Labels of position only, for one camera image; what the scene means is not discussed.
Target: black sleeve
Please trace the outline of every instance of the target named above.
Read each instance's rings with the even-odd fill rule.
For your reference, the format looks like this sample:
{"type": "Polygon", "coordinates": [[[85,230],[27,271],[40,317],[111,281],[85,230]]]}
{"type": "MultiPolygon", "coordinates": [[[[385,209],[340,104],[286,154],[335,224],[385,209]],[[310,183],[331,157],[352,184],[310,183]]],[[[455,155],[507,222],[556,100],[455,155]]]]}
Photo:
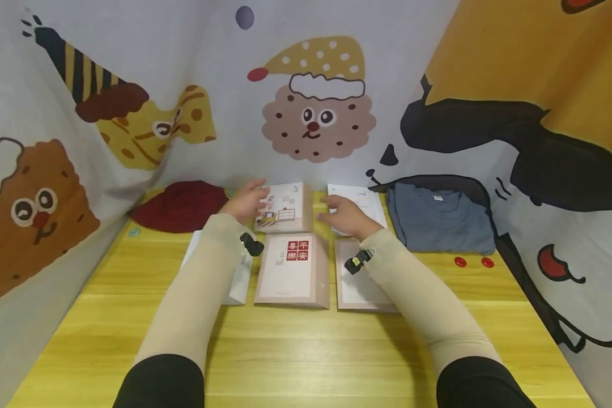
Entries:
{"type": "Polygon", "coordinates": [[[127,373],[113,408],[203,408],[202,370],[184,356],[146,358],[127,373]]]}
{"type": "Polygon", "coordinates": [[[499,362],[465,357],[446,366],[437,381],[439,408],[534,408],[499,362]]]}

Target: red hat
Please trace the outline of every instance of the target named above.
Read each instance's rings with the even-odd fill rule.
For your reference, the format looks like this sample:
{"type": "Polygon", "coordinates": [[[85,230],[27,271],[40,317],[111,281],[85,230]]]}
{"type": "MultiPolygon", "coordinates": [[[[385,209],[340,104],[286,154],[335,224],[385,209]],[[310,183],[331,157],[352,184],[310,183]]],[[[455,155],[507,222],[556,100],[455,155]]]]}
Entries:
{"type": "Polygon", "coordinates": [[[205,181],[179,181],[134,208],[129,216],[143,227],[163,232],[201,230],[228,201],[224,189],[205,181]]]}

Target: gray folded clothing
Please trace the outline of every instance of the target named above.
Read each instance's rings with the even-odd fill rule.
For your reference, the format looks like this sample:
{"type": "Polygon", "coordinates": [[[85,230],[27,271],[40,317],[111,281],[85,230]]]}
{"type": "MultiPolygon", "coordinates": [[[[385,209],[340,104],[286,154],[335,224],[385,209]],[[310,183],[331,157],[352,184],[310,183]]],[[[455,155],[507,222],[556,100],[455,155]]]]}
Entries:
{"type": "Polygon", "coordinates": [[[486,208],[460,192],[397,183],[388,190],[388,211],[397,237],[414,252],[494,253],[486,208]]]}

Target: fabric wall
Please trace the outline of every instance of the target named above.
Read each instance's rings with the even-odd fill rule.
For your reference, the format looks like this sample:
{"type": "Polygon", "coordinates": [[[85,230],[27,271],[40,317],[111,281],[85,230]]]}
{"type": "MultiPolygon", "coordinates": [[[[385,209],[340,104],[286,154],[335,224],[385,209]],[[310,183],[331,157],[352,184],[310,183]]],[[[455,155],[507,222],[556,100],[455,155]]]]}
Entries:
{"type": "Polygon", "coordinates": [[[266,176],[480,190],[612,408],[612,0],[456,6],[1,1],[0,406],[144,190],[266,176]]]}
{"type": "Polygon", "coordinates": [[[612,407],[612,0],[461,2],[384,143],[374,184],[483,190],[500,254],[612,407]]]}
{"type": "Polygon", "coordinates": [[[153,184],[365,184],[456,5],[0,1],[0,407],[153,184]]]}

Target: hand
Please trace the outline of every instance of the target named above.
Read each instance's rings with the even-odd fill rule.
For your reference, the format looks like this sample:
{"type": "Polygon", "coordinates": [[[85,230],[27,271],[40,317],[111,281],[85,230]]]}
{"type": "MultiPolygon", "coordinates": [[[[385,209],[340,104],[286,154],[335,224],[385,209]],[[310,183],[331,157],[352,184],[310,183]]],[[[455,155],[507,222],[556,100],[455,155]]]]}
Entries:
{"type": "Polygon", "coordinates": [[[341,233],[352,236],[359,241],[365,240],[376,231],[383,228],[354,204],[353,201],[339,195],[329,195],[320,200],[327,203],[329,208],[335,208],[335,213],[319,213],[317,219],[324,222],[341,233]]]}
{"type": "Polygon", "coordinates": [[[238,190],[224,207],[222,207],[220,214],[229,214],[237,219],[242,225],[247,224],[250,218],[254,218],[259,214],[258,211],[261,208],[267,206],[267,204],[261,202],[261,200],[267,197],[269,188],[259,188],[265,182],[266,180],[264,178],[257,178],[245,184],[243,188],[238,190]]]}

